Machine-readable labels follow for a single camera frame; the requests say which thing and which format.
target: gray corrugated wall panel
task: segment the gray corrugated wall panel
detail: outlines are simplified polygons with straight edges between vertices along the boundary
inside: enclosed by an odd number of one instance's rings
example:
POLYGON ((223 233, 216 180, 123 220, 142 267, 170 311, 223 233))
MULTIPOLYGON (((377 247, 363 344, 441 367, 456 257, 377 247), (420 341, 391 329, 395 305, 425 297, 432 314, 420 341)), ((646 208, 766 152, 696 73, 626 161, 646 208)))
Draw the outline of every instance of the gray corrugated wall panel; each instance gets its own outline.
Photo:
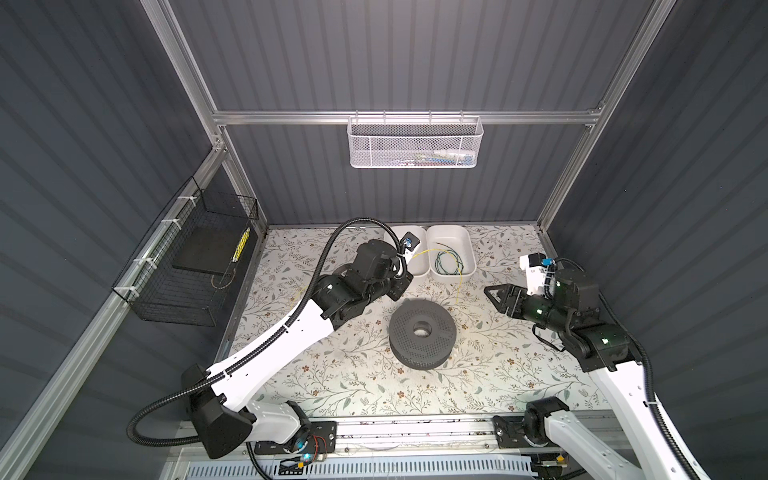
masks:
POLYGON ((713 478, 768 455, 767 22, 765 2, 680 0, 549 231, 713 478))
MULTIPOLYGON (((210 143, 138 2, 3 2, 0 71, 5 443, 210 143)), ((88 438, 109 438, 101 461, 121 457, 128 410, 175 388, 192 362, 210 361, 220 334, 129 317, 28 478, 48 475, 41 465, 87 468, 96 448, 88 438)), ((164 461, 163 452, 132 455, 112 478, 154 476, 164 461)))
POLYGON ((535 220, 583 131, 489 125, 469 169, 357 169, 336 125, 234 125, 230 135, 271 224, 535 220))
POLYGON ((171 4, 221 110, 571 110, 650 0, 171 4))

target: green wire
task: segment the green wire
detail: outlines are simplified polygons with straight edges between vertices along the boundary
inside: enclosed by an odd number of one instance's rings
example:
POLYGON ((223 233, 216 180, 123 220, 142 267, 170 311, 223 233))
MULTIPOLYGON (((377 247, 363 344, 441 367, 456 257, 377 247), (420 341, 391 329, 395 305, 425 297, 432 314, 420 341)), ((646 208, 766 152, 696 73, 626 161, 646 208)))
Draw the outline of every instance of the green wire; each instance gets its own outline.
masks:
POLYGON ((437 257, 435 258, 435 272, 439 273, 440 275, 464 274, 464 262, 462 261, 462 258, 459 256, 458 252, 456 252, 456 250, 453 250, 448 245, 445 245, 444 243, 440 243, 440 242, 436 242, 436 243, 438 245, 443 245, 447 251, 440 252, 437 254, 437 257), (448 254, 456 262, 456 268, 453 270, 453 272, 447 271, 442 265, 442 256, 445 254, 448 254))

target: white mesh basket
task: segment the white mesh basket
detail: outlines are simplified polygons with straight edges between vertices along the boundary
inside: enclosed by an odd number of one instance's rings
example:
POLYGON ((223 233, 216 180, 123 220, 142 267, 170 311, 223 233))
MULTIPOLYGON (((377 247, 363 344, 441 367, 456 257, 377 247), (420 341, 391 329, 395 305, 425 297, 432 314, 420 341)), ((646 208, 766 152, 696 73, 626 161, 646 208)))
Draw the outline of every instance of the white mesh basket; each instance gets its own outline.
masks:
POLYGON ((346 133, 354 168, 472 168, 483 130, 477 117, 452 123, 361 123, 350 117, 346 133))

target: cable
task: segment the cable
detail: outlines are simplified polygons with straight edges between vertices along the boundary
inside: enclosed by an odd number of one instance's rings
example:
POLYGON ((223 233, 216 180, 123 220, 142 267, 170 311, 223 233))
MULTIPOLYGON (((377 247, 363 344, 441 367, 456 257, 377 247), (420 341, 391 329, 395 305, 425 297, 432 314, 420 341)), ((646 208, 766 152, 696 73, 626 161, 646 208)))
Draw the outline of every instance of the cable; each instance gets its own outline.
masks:
POLYGON ((444 243, 435 242, 438 245, 443 245, 447 250, 442 250, 440 253, 437 254, 437 257, 435 258, 435 272, 439 273, 440 275, 462 275, 464 273, 464 262, 462 261, 462 258, 459 256, 458 252, 456 250, 453 250, 448 245, 445 245, 444 243), (454 259, 456 260, 456 268, 453 270, 453 272, 447 271, 444 266, 442 265, 441 257, 445 255, 446 253, 450 253, 453 255, 454 259))
MULTIPOLYGON (((584 267, 579 265, 578 263, 574 262, 573 260, 570 260, 568 258, 564 257, 557 257, 554 259, 556 263, 558 262, 564 262, 569 263, 572 266, 575 266, 582 272, 584 271, 584 267)), ((629 337, 629 340, 634 344, 635 348, 637 348, 637 351, 640 353, 641 362, 643 363, 643 374, 645 379, 645 399, 646 399, 646 405, 650 409, 651 415, 654 417, 654 420, 656 421, 656 425, 659 428, 659 432, 661 433, 661 436, 664 437, 664 441, 667 443, 667 446, 672 451, 673 455, 675 456, 675 459, 680 463, 680 466, 683 467, 683 470, 688 474, 689 477, 691 477, 693 480, 700 480, 699 475, 694 470, 694 467, 690 465, 688 462, 688 459, 685 458, 685 455, 683 455, 683 451, 680 450, 680 446, 675 442, 674 437, 672 436, 669 428, 667 427, 667 423, 664 422, 664 418, 661 416, 661 411, 659 410, 659 405, 656 403, 656 393, 654 391, 654 369, 650 365, 650 358, 648 357, 647 352, 645 351, 645 348, 643 348, 643 345, 640 343, 640 340, 638 340, 632 333, 627 330, 627 327, 624 326, 623 323, 619 321, 619 319, 616 317, 616 313, 611 308, 611 305, 608 304, 608 301, 603 296, 602 292, 598 292, 598 297, 600 298, 601 303, 605 307, 605 310, 608 312, 608 315, 612 318, 614 322, 616 322, 616 325, 619 325, 619 328, 621 328, 624 333, 629 337)))
POLYGON ((312 438, 315 439, 315 455, 312 457, 312 461, 314 462, 317 460, 317 449, 320 447, 320 442, 317 441, 317 437, 312 435, 312 438))
MULTIPOLYGON (((211 275, 211 276, 210 276, 210 285, 211 285, 213 288, 215 288, 216 290, 224 290, 225 288, 227 288, 229 285, 231 285, 231 284, 232 284, 232 281, 233 281, 233 280, 235 280, 235 273, 237 273, 237 267, 234 267, 234 269, 232 270, 232 276, 230 277, 230 281, 229 281, 229 282, 227 282, 227 285, 224 285, 224 286, 215 286, 215 285, 214 285, 214 277, 215 277, 215 275, 211 275)), ((221 276, 221 279, 222 279, 222 280, 224 280, 224 277, 225 277, 226 275, 227 275, 227 271, 225 270, 225 271, 224 271, 224 275, 222 275, 222 276, 221 276)))
POLYGON ((326 242, 326 246, 323 249, 323 252, 320 254, 320 258, 317 260, 317 266, 315 267, 315 272, 312 275, 312 279, 310 280, 310 284, 306 288, 306 292, 304 293, 304 296, 302 297, 301 301, 299 302, 299 305, 296 307, 296 309, 293 311, 293 314, 290 316, 288 320, 286 320, 285 325, 281 326, 279 329, 275 331, 268 339, 266 339, 263 343, 261 343, 258 347, 256 347, 254 350, 249 352, 247 355, 245 355, 242 359, 236 361, 232 364, 229 368, 225 369, 223 372, 219 372, 216 375, 207 378, 201 382, 199 382, 196 385, 193 385, 189 388, 180 390, 176 393, 172 393, 162 399, 159 399, 155 402, 150 403, 149 405, 145 406, 141 410, 139 410, 136 415, 131 418, 131 420, 128 422, 128 425, 125 428, 125 434, 127 437, 133 442, 137 443, 138 445, 144 445, 147 447, 175 447, 179 445, 189 445, 190 443, 196 443, 200 441, 200 437, 197 435, 189 436, 189 437, 182 437, 179 439, 155 439, 152 437, 147 437, 138 432, 136 430, 136 427, 138 423, 147 415, 154 412, 157 409, 160 409, 169 403, 175 402, 178 399, 182 399, 185 396, 192 395, 193 393, 197 393, 203 389, 208 388, 209 386, 213 385, 214 383, 222 380, 225 376, 231 375, 232 372, 235 372, 242 366, 244 366, 246 363, 251 361, 252 359, 256 358, 259 354, 261 354, 264 350, 266 350, 267 347, 275 343, 277 339, 280 338, 281 335, 283 335, 285 332, 287 332, 286 327, 291 326, 294 322, 296 322, 296 319, 299 317, 301 312, 304 310, 304 307, 306 306, 307 302, 310 301, 310 298, 315 292, 315 288, 317 287, 317 282, 319 281, 320 274, 323 271, 323 264, 326 262, 326 258, 328 257, 328 253, 331 251, 331 247, 333 246, 333 242, 336 241, 336 238, 349 226, 353 223, 374 223, 375 225, 378 225, 379 227, 383 228, 385 232, 387 232, 392 239, 395 241, 395 245, 397 246, 397 254, 398 257, 400 257, 400 263, 402 265, 402 272, 400 276, 395 275, 396 279, 403 278, 408 273, 408 265, 406 263, 405 258, 405 251, 406 247, 403 244, 403 242, 395 235, 395 232, 392 231, 392 229, 387 225, 386 223, 377 220, 375 218, 371 217, 355 217, 353 219, 347 220, 346 222, 339 225, 333 233, 331 233, 330 238, 326 242))
POLYGON ((256 461, 256 455, 253 453, 253 446, 251 445, 251 442, 245 442, 245 449, 248 451, 248 457, 250 458, 251 464, 256 469, 256 473, 258 473, 259 476, 264 480, 272 480, 272 477, 267 475, 266 472, 261 468, 259 463, 256 461))
POLYGON ((547 274, 544 277, 544 298, 552 300, 552 293, 549 290, 549 284, 552 283, 552 277, 554 272, 558 269, 557 264, 553 261, 547 265, 547 274))
POLYGON ((566 473, 565 475, 559 476, 558 480, 571 480, 571 478, 576 478, 585 473, 587 473, 587 471, 584 470, 583 468, 580 468, 578 470, 574 470, 573 472, 569 472, 569 473, 566 473))
MULTIPOLYGON (((430 249, 424 250, 424 251, 422 251, 422 252, 418 252, 416 255, 414 255, 413 257, 411 257, 411 260, 413 260, 414 258, 418 257, 418 256, 419 256, 419 255, 421 255, 422 253, 427 253, 427 252, 445 252, 445 253, 450 253, 451 255, 453 255, 453 256, 456 258, 456 264, 457 264, 457 265, 458 265, 458 263, 461 261, 461 258, 458 256, 458 253, 456 253, 456 252, 455 252, 455 250, 453 250, 452 252, 450 252, 450 251, 448 251, 448 250, 443 250, 442 248, 430 248, 430 249)), ((459 272, 459 273, 458 273, 458 288, 456 289, 456 304, 457 304, 457 305, 458 305, 458 295, 459 295, 459 294, 460 294, 460 292, 462 291, 462 279, 463 279, 463 275, 462 275, 462 272, 459 272)))
POLYGON ((538 333, 536 333, 536 329, 537 329, 537 328, 538 328, 538 325, 536 325, 536 324, 534 323, 534 324, 533 324, 533 326, 531 327, 531 333, 533 333, 533 336, 535 336, 535 337, 538 339, 538 341, 539 341, 539 342, 541 342, 541 343, 544 343, 546 346, 549 346, 550 348, 552 348, 553 350, 555 350, 555 351, 557 351, 557 352, 564 352, 564 351, 565 351, 565 347, 562 347, 562 348, 558 348, 558 347, 554 346, 554 343, 552 343, 552 342, 548 342, 547 340, 545 340, 545 339, 542 339, 542 338, 541 338, 541 337, 538 335, 538 333))
POLYGON ((326 439, 325 439, 325 437, 319 437, 319 438, 320 438, 320 440, 323 440, 323 453, 326 454, 326 456, 327 456, 328 455, 328 444, 326 443, 326 439))

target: table surface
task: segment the table surface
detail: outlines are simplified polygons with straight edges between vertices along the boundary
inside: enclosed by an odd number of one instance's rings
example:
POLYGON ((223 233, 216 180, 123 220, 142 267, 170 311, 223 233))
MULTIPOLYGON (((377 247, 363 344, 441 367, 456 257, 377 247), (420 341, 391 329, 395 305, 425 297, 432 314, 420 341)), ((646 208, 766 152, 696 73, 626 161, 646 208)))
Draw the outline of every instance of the table surface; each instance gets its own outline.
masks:
MULTIPOLYGON (((543 251, 535 228, 467 229, 478 269, 462 282, 459 292, 457 286, 427 277, 409 287, 399 302, 386 296, 378 299, 363 315, 281 369, 257 398, 275 403, 294 400, 315 417, 521 411, 526 402, 545 396, 557 396, 571 409, 609 408, 573 357, 541 344, 529 322, 496 312, 483 293, 489 285, 525 285, 518 257, 543 251), (407 298, 437 302, 456 321, 453 352, 437 369, 410 369, 389 348, 389 317, 407 298)), ((300 300, 332 231, 270 231, 231 353, 300 300)), ((324 271, 352 261, 357 246, 372 238, 382 238, 382 231, 346 230, 331 250, 324 271)))

